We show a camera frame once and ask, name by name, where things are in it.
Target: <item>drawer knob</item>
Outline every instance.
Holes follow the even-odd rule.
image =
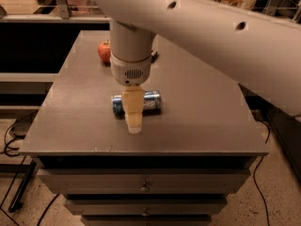
[[[142,187],[140,187],[140,191],[141,192],[149,192],[150,191],[150,188],[147,186],[147,182],[143,182],[142,183]]]
[[[145,208],[144,209],[144,212],[143,212],[143,214],[142,214],[142,216],[143,217],[147,217],[147,216],[149,216],[150,214],[148,213],[148,209],[147,208]]]

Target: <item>screw hole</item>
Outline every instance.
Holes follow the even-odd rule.
[[[173,1],[172,3],[170,3],[167,7],[167,9],[174,9],[177,5],[177,2],[176,1]]]
[[[236,25],[235,30],[240,31],[240,30],[244,30],[245,28],[246,28],[246,22],[241,22]]]

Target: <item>white robotic arm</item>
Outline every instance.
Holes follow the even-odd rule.
[[[301,121],[298,24],[208,0],[95,2],[113,21],[112,71],[122,85],[147,79],[159,34]]]

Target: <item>apple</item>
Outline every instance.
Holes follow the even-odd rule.
[[[103,63],[110,63],[110,57],[111,57],[111,46],[110,41],[102,41],[98,45],[98,55],[100,56]]]

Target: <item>desk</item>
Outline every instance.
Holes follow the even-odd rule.
[[[21,153],[86,225],[208,225],[267,154],[242,92],[158,36],[160,56],[142,88],[160,90],[162,110],[145,114],[142,133],[131,135],[112,111],[122,87],[97,54],[108,38],[80,33]]]

